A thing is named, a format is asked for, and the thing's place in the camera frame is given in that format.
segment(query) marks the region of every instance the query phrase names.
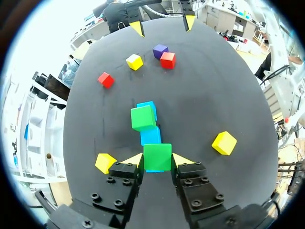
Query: desk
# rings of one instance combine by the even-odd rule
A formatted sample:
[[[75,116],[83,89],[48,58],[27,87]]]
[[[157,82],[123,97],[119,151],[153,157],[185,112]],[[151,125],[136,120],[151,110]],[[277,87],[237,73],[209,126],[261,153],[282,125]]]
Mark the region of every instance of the desk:
[[[107,34],[109,34],[107,23],[103,20],[96,22],[94,25],[86,30],[82,30],[72,38],[70,41],[71,48],[76,50],[86,40],[99,40],[102,36],[106,36]]]
[[[250,40],[252,40],[257,27],[255,23],[240,14],[213,3],[208,3],[206,7],[202,9],[199,19],[215,31],[225,32],[226,30],[229,30],[229,34],[233,32],[234,24],[237,22],[244,27],[244,30],[243,32],[236,32],[236,35]]]
[[[277,136],[265,96],[246,63],[198,20],[190,32],[181,19],[172,18],[145,21],[143,27],[145,38],[128,27],[97,41],[78,69],[63,143],[71,207],[101,220],[91,193],[103,193],[108,176],[94,166],[97,154],[122,161],[142,152],[130,109],[149,100],[156,104],[163,142],[204,164],[226,208],[263,204],[276,183]],[[163,69],[154,58],[152,48],[159,43],[176,53],[175,69]],[[125,61],[133,53],[144,62],[137,71]],[[109,90],[97,82],[102,72],[116,79]],[[224,130],[238,140],[230,156],[211,147]],[[126,228],[187,227],[171,173],[145,173]]]

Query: blue cube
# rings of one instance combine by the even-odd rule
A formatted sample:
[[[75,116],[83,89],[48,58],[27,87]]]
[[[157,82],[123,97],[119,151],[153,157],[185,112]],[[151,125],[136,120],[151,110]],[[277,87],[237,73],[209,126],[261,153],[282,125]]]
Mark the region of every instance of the blue cube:
[[[152,49],[152,51],[155,58],[159,60],[164,52],[168,52],[168,47],[162,44],[158,44]]]
[[[146,170],[147,173],[161,173],[164,172],[163,170]]]
[[[154,118],[157,121],[157,119],[158,119],[157,118],[157,108],[153,101],[148,101],[148,102],[137,104],[137,107],[148,106],[148,105],[152,107],[153,112],[154,112]]]
[[[141,145],[145,144],[160,144],[161,143],[161,133],[159,127],[154,127],[149,130],[140,131]]]

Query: black jacket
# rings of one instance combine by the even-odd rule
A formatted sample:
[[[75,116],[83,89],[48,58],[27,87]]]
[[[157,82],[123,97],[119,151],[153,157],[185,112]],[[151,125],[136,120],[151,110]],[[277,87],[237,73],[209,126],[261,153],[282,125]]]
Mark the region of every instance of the black jacket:
[[[108,23],[110,33],[119,30],[118,24],[120,28],[124,27],[120,22],[126,27],[129,26],[126,6],[123,3],[112,3],[107,6],[103,11],[103,19]]]

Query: green cube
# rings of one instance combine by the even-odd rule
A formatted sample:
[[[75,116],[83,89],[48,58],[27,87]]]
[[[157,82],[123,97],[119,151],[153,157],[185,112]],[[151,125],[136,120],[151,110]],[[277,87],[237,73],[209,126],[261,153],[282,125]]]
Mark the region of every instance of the green cube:
[[[130,110],[130,113],[134,130],[148,130],[156,126],[153,109],[150,105],[133,108]]]
[[[146,144],[143,155],[145,170],[171,170],[172,144]]]

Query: purple cube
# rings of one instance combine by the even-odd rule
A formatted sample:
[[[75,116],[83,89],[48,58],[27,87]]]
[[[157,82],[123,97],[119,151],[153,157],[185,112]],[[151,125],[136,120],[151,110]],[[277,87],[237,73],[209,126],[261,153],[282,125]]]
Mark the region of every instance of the purple cube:
[[[168,47],[162,44],[158,44],[152,49],[152,51],[155,58],[159,60],[164,52],[168,52]]]

